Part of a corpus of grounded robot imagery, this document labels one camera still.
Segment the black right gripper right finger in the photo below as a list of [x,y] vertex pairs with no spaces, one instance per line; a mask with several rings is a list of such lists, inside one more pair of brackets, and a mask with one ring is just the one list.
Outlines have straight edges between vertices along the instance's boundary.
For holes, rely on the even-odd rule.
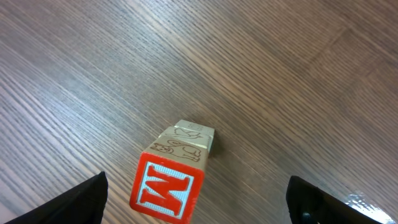
[[379,224],[296,175],[285,197],[292,224]]

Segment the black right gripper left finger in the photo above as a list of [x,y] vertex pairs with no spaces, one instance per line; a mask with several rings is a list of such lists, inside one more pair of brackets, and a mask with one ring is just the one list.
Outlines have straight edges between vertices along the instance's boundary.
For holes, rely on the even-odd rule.
[[6,224],[101,224],[108,199],[105,172]]

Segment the red block letter M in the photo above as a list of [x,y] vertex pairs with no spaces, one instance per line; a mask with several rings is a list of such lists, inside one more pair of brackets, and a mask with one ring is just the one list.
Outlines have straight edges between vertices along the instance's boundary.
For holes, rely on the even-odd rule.
[[190,223],[205,178],[209,151],[167,136],[139,158],[130,207],[169,223]]

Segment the white block letter O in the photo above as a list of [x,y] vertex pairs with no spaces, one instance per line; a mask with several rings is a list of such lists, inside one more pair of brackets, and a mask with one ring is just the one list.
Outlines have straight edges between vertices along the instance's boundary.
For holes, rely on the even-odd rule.
[[200,134],[204,134],[205,136],[209,137],[208,142],[206,143],[206,148],[207,150],[210,152],[211,151],[211,147],[213,146],[213,140],[215,138],[215,129],[214,128],[210,128],[208,126],[204,126],[201,124],[196,124],[190,121],[186,121],[181,119],[180,121],[178,121],[175,124],[176,128],[183,128],[183,129],[187,129],[189,131],[195,131],[198,132]]

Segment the green block letter A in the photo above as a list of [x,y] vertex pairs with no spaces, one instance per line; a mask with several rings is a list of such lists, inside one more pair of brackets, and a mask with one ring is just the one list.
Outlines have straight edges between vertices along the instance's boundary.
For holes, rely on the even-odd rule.
[[213,144],[213,138],[211,136],[180,127],[168,127],[160,134],[160,137],[161,136],[167,136],[207,149],[209,149]]

